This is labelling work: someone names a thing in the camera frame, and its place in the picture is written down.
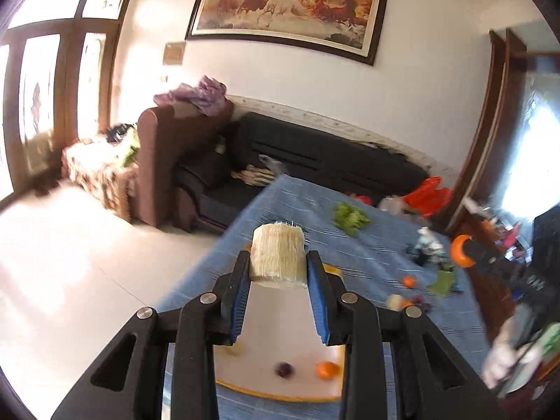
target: black sofa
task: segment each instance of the black sofa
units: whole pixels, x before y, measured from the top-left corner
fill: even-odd
[[[282,161],[291,176],[340,192],[383,197],[405,195],[428,177],[402,154],[372,148],[305,126],[258,113],[247,113],[221,134],[224,154],[216,141],[186,154],[174,169],[174,224],[190,231],[201,223],[223,231],[262,191],[231,177],[231,171],[252,164],[264,167],[260,154]]]

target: doorway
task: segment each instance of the doorway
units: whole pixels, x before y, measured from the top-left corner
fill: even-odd
[[[25,0],[0,40],[0,210],[110,124],[129,0]]]

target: painting of horses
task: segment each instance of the painting of horses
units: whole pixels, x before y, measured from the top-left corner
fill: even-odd
[[[387,0],[196,0],[186,39],[306,47],[372,65]]]

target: white tray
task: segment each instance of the white tray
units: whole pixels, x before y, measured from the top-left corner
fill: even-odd
[[[317,363],[341,366],[332,380],[315,373]],[[294,368],[289,379],[274,373],[279,362]],[[282,401],[338,400],[344,346],[327,347],[317,335],[307,289],[274,289],[251,284],[243,330],[233,347],[214,346],[216,382],[232,390]]]

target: white horse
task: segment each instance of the white horse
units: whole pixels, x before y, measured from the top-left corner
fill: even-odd
[[[268,20],[267,23],[267,27],[269,27],[272,20],[279,15],[292,13],[295,15],[302,16],[307,14],[307,10],[297,0],[268,0],[262,12],[257,17],[257,24],[260,23],[260,18],[267,13],[270,13],[271,15],[271,18]]]

